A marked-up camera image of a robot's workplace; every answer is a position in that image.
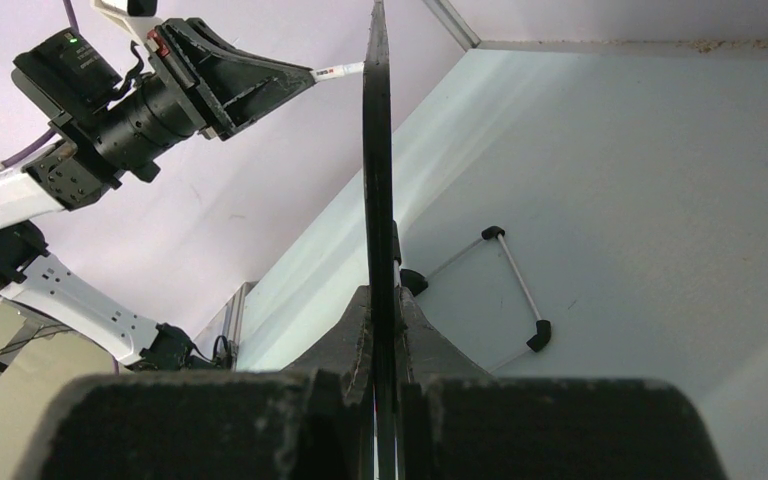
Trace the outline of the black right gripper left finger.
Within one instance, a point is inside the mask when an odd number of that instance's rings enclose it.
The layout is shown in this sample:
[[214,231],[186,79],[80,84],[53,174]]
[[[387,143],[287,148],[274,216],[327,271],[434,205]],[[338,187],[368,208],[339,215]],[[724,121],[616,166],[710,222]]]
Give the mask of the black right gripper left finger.
[[344,398],[362,398],[372,371],[370,292],[359,286],[337,323],[287,365],[287,372],[324,371],[339,377]]

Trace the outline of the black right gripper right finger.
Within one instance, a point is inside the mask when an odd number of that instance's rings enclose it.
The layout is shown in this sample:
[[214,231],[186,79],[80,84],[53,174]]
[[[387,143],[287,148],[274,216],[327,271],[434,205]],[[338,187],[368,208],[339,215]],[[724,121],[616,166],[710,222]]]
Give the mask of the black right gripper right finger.
[[446,386],[490,384],[490,374],[461,352],[428,320],[414,295],[399,290],[400,320],[394,341],[400,398],[419,397]]

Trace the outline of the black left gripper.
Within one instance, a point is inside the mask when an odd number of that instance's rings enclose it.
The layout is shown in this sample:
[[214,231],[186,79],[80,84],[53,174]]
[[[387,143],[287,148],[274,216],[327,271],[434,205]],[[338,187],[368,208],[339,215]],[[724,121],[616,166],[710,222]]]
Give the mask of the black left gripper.
[[252,54],[221,39],[201,19],[153,27],[152,61],[182,90],[197,128],[227,140],[314,86],[311,69]]

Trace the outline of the white marker pen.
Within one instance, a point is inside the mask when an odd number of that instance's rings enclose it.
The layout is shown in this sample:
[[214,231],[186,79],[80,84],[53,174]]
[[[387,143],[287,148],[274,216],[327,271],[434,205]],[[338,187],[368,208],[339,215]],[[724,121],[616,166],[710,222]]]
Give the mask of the white marker pen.
[[343,78],[350,75],[362,74],[365,70],[365,63],[354,62],[348,64],[340,64],[331,67],[325,67],[321,69],[314,69],[311,71],[311,75],[315,82],[324,82],[328,80],[334,80]]

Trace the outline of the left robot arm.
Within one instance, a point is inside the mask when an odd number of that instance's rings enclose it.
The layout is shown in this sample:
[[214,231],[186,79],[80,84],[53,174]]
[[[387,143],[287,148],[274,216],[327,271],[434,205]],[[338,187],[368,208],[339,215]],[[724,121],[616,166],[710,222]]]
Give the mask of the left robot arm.
[[143,182],[194,135],[227,140],[314,86],[311,68],[254,55],[199,18],[149,26],[147,54],[118,74],[76,30],[18,55],[14,84],[48,117],[57,141],[0,171],[0,297],[80,333],[132,371],[223,369],[195,355],[180,328],[117,303],[53,253],[38,216],[98,202],[125,174]]

